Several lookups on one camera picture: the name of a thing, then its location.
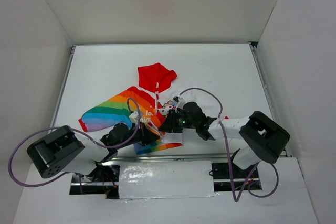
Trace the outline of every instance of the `cloth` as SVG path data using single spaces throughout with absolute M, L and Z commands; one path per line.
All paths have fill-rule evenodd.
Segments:
M 147 146 L 135 144 L 134 148 L 138 155 L 181 146 L 183 144 L 182 134 L 159 133 L 157 130 L 165 120 L 164 115 L 159 113 L 159 109 L 162 108 L 159 103 L 160 93 L 170 88 L 177 74 L 160 63 L 138 67 L 138 74 L 139 86 L 132 86 L 85 112 L 78 120 L 81 127 L 85 132 L 92 132 L 112 127 L 117 123 L 124 123 L 130 129 L 132 126 L 129 119 L 131 112 L 128 110 L 127 98 L 131 97 L 138 103 L 147 128 L 161 137 L 157 142 Z M 136 110 L 132 101 L 129 105 L 132 111 Z

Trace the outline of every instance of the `red cloth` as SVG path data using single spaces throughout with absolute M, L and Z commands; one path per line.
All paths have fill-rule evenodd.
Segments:
M 172 81 L 177 78 L 174 70 L 168 70 L 160 63 L 138 67 L 138 73 L 139 86 L 153 93 L 168 89 Z

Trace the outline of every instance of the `rainbow striped fabric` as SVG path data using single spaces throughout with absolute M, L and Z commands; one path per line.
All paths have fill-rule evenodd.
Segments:
M 157 152 L 162 151 L 169 148 L 182 146 L 181 143 L 170 143 L 170 144 L 162 144 L 160 140 L 157 140 L 153 143 L 150 143 L 146 146 L 142 146 L 138 143 L 134 144 L 134 149 L 137 155 L 146 154 L 149 152 Z
M 155 100 L 148 93 L 130 87 L 102 104 L 88 110 L 84 113 L 79 123 L 85 132 L 99 131 L 117 123 L 125 123 L 129 128 L 132 126 L 129 115 L 131 114 L 127 107 L 127 99 L 131 97 L 138 103 L 143 118 L 150 118 L 156 127 L 160 127 L 165 118 L 158 113 L 155 115 Z M 136 107 L 130 102 L 130 108 L 135 111 Z

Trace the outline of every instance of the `white wall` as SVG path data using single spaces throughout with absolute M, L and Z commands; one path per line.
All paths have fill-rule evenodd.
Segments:
M 46 0 L 75 44 L 258 41 L 276 0 Z
M 257 51 L 320 223 L 334 223 L 336 0 L 278 0 Z
M 0 0 L 0 216 L 12 223 L 22 188 L 11 181 L 7 162 L 14 146 L 49 126 L 70 46 L 44 0 Z M 25 181 L 23 148 L 14 171 Z

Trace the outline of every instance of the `white table surface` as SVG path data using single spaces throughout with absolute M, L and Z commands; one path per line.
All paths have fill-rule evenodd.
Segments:
M 160 62 L 174 69 L 176 83 L 216 94 L 227 115 L 239 118 L 260 110 L 270 116 L 248 44 L 213 45 L 106 45 L 80 46 L 70 67 L 55 125 L 80 128 L 78 119 L 89 108 L 132 86 L 137 66 Z M 103 133 L 91 133 L 100 137 Z M 232 140 L 231 150 L 244 142 Z M 133 147 L 123 155 L 134 155 Z M 224 152 L 221 141 L 203 141 L 189 132 L 184 146 L 155 155 Z M 71 175 L 44 187 L 24 188 L 14 223 L 298 223 L 317 224 L 295 158 L 276 163 L 280 184 L 274 195 L 260 199 L 246 191 L 235 203 L 229 191 L 208 198 L 108 200 L 103 195 L 69 195 Z M 275 183 L 271 166 L 258 167 L 263 191 Z M 31 165 L 26 183 L 44 182 Z
M 255 198 L 245 191 L 239 203 L 233 201 L 230 191 L 207 198 L 150 200 L 69 195 L 71 175 L 68 174 L 47 186 L 24 188 L 13 223 L 317 224 L 296 158 L 280 158 L 276 168 L 280 184 L 271 197 Z M 266 163 L 260 163 L 258 171 L 263 191 L 254 193 L 267 194 L 274 187 L 274 171 Z M 44 181 L 31 165 L 26 183 Z
M 139 66 L 161 63 L 173 69 L 176 84 L 199 87 L 214 93 L 229 118 L 241 118 L 254 111 L 271 117 L 270 109 L 249 44 L 125 44 L 77 46 L 55 126 L 80 129 L 78 119 L 88 109 L 138 84 Z M 208 97 L 215 105 L 216 101 Z M 111 130 L 89 133 L 100 139 Z M 244 140 L 232 140 L 230 151 L 245 147 Z M 193 130 L 183 133 L 183 146 L 145 156 L 225 153 L 224 140 L 204 141 Z M 134 147 L 118 156 L 136 156 Z

